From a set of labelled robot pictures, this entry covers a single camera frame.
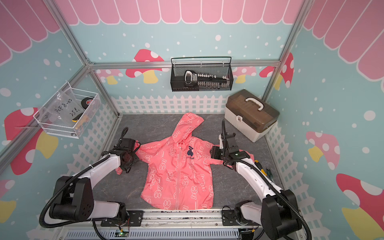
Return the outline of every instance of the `pink hooded jacket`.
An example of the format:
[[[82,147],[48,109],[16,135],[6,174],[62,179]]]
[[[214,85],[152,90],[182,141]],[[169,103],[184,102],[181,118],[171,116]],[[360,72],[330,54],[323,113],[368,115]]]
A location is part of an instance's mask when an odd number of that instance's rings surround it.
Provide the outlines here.
[[[183,115],[172,136],[144,144],[136,152],[148,163],[148,176],[141,198],[153,207],[166,210],[211,208],[213,205],[210,164],[213,144],[192,137],[204,119],[193,113]]]

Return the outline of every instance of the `pink awning mural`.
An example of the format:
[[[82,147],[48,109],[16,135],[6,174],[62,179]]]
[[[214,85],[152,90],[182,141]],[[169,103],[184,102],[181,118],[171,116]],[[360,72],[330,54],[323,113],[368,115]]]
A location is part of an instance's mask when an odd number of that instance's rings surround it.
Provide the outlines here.
[[[220,21],[235,24],[293,24],[302,0],[56,0],[70,25],[194,24]]]
[[[0,66],[60,30],[43,0],[1,0],[0,22]]]
[[[382,0],[316,0],[304,28],[323,39],[326,47],[337,50],[343,61],[356,63],[357,71],[368,81],[382,81],[383,89],[383,9]]]

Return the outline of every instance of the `toolbox handle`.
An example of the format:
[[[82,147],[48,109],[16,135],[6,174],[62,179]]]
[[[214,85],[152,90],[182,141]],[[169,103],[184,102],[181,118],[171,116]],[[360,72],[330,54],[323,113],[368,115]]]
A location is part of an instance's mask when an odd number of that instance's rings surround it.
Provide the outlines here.
[[[261,102],[257,101],[256,99],[254,99],[254,98],[247,98],[245,101],[248,102],[249,100],[251,100],[252,102],[254,102],[257,105],[259,105],[259,108],[258,108],[259,111],[261,111],[264,108],[264,105]]]

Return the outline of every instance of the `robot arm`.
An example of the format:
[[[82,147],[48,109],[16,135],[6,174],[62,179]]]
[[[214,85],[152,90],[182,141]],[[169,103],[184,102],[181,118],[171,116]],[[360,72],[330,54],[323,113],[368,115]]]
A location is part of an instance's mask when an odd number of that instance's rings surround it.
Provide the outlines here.
[[[229,135],[225,131],[225,121],[222,122],[222,134],[219,136],[220,147],[213,146],[211,158],[223,160],[223,165],[242,175],[255,190],[262,201],[262,206],[251,201],[236,204],[237,219],[247,223],[249,220],[261,224],[265,233],[272,240],[305,228],[307,240],[311,232],[298,211],[296,197],[291,190],[283,190],[265,177],[245,151],[240,151],[235,140],[235,133]]]

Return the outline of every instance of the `plastic bag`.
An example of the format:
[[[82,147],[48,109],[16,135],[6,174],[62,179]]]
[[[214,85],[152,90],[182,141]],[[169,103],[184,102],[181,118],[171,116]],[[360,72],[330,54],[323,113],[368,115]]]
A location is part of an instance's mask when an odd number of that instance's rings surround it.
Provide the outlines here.
[[[61,90],[57,91],[53,97],[53,102],[46,108],[47,112],[52,116],[57,116],[58,119],[62,120],[69,127],[73,127],[76,124],[73,119],[84,113],[83,107],[76,102],[74,95],[71,95]]]

